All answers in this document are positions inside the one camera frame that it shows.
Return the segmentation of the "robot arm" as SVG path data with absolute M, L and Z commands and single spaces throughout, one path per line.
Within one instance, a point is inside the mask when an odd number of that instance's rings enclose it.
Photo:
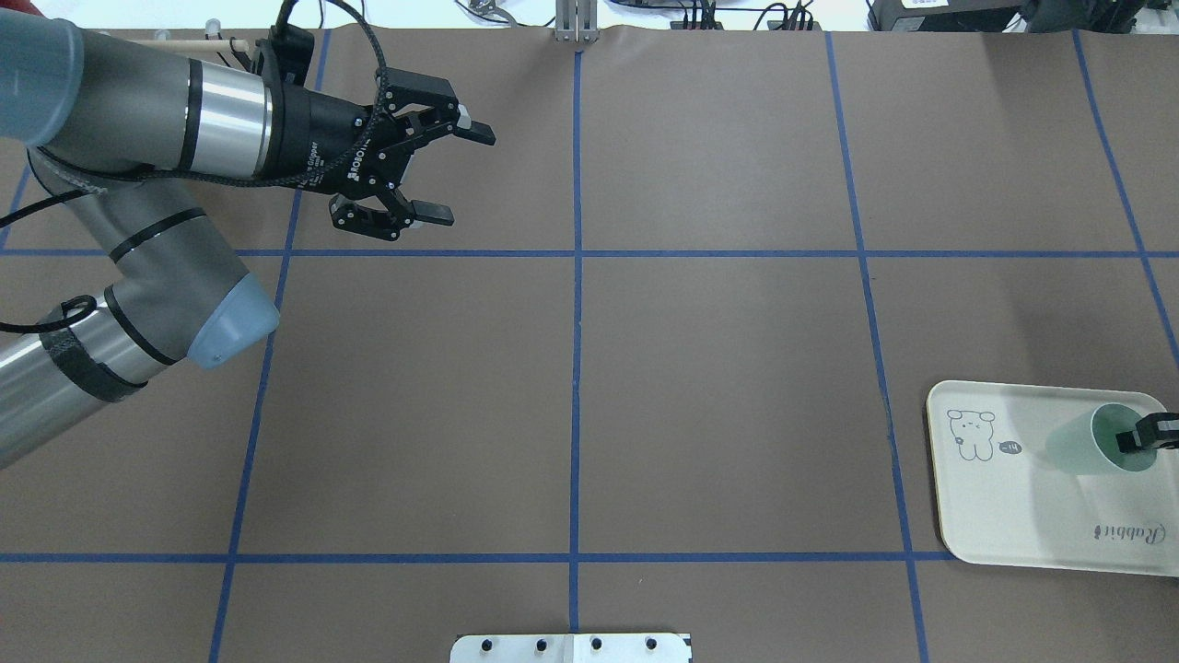
M 449 206 L 408 201 L 403 176 L 443 137 L 493 145 L 452 83 L 375 55 L 368 105 L 307 88 L 315 38 L 279 5 L 239 70 L 64 18 L 4 8 L 4 138 L 26 147 L 45 201 L 4 227 L 68 206 L 121 278 L 65 298 L 29 324 L 6 323 L 4 467 L 134 396 L 184 360 L 225 365 L 274 332 L 278 307 L 186 189 L 186 180 L 328 193 L 332 227 L 394 242 L 452 227 Z

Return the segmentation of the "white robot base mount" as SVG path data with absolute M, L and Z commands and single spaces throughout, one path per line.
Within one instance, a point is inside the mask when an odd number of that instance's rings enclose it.
M 450 662 L 692 662 L 689 634 L 468 634 Z

